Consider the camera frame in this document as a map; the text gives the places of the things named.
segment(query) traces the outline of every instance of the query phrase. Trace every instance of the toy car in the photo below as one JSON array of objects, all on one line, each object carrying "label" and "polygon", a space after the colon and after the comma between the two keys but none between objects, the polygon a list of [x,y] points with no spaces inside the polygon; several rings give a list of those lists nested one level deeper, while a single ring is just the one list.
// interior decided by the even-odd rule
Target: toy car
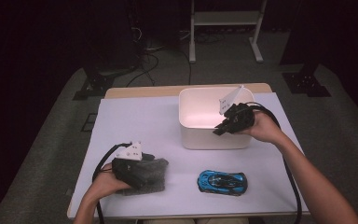
[{"label": "toy car", "polygon": [[244,173],[228,174],[206,170],[197,180],[201,192],[240,196],[248,189]]}]

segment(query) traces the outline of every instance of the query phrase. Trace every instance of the dark background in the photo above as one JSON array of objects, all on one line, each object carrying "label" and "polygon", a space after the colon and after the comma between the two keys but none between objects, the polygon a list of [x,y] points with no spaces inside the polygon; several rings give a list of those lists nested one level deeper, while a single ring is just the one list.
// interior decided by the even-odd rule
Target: dark background
[{"label": "dark background", "polygon": [[[196,9],[259,8],[258,1],[228,2],[199,0]],[[180,29],[189,29],[189,6],[174,0],[0,0],[0,202],[69,77],[85,64],[136,66],[131,25],[175,42]],[[262,29],[291,30],[281,64],[317,58],[358,105],[358,1],[269,0]]]}]

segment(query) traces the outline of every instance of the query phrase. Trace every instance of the white storage bin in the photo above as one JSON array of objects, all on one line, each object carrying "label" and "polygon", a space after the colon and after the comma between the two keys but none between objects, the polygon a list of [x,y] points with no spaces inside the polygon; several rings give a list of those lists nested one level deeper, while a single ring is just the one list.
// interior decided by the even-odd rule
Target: white storage bin
[{"label": "white storage bin", "polygon": [[[251,136],[213,133],[225,117],[219,114],[220,99],[235,87],[190,88],[179,94],[179,121],[183,146],[188,149],[234,149],[247,147]],[[251,91],[243,88],[234,104],[253,102]]]}]

